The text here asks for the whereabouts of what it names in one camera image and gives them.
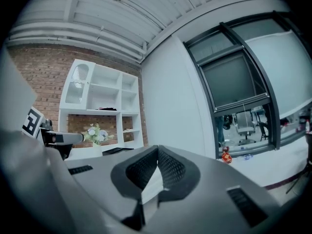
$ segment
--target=ceiling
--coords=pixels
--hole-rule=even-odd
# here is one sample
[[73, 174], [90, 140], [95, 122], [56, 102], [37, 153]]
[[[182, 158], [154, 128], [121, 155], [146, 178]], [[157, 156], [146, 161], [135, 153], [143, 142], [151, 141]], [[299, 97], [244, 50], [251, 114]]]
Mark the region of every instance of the ceiling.
[[76, 45], [141, 63], [166, 30], [213, 1], [31, 0], [7, 42]]

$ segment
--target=black vent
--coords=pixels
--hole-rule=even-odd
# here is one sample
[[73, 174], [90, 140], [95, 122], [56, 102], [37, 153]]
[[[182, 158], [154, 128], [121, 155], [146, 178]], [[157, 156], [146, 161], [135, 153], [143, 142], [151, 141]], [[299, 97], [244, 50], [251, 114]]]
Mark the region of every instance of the black vent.
[[68, 171], [71, 175], [74, 175], [74, 174], [80, 174], [80, 173], [83, 173], [92, 169], [93, 169], [92, 166], [86, 165], [86, 166], [79, 166], [79, 167], [71, 168], [71, 169], [68, 169]]
[[250, 227], [256, 226], [268, 217], [241, 188], [233, 188], [227, 192]]

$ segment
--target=vase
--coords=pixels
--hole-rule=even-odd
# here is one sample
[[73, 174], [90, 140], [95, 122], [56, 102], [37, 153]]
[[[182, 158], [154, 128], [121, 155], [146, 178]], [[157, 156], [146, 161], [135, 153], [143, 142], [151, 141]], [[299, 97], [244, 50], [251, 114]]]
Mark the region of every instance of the vase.
[[95, 156], [98, 156], [98, 157], [102, 156], [102, 150], [101, 150], [100, 145], [93, 143], [92, 151]]

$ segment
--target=white shelving unit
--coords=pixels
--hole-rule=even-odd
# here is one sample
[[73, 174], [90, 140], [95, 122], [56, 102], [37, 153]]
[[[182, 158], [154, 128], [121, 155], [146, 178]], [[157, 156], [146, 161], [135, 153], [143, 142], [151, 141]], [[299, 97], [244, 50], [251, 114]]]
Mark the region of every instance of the white shelving unit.
[[[116, 111], [98, 108], [115, 108]], [[116, 116], [118, 147], [143, 146], [136, 76], [76, 59], [68, 73], [60, 99], [60, 132], [67, 131], [66, 118], [69, 114]], [[132, 117], [133, 129], [123, 130], [122, 117]], [[133, 133], [134, 140], [124, 142], [124, 133]], [[102, 146], [102, 149], [108, 150], [109, 146]]]

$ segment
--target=small red figurine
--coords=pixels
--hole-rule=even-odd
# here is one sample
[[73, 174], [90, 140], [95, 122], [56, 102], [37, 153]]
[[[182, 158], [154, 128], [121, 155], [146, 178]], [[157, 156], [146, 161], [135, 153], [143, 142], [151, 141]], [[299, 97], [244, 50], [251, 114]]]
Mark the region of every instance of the small red figurine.
[[231, 155], [229, 154], [229, 150], [230, 148], [228, 146], [225, 146], [222, 148], [222, 160], [227, 163], [227, 164], [230, 164], [232, 162], [232, 157]]

